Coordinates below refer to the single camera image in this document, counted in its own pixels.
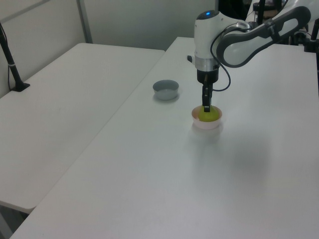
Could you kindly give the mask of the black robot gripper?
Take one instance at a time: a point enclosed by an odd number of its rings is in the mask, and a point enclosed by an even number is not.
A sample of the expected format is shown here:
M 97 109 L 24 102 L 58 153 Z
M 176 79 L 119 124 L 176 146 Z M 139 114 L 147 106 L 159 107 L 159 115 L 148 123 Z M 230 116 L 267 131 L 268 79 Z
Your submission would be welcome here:
M 213 96 L 213 84 L 218 81 L 219 70 L 215 69 L 213 71 L 205 72 L 196 70 L 197 72 L 197 81 L 201 84 L 211 84 L 207 86 L 202 86 L 202 106 L 204 108 L 204 112 L 210 112 L 210 106 L 212 103 Z

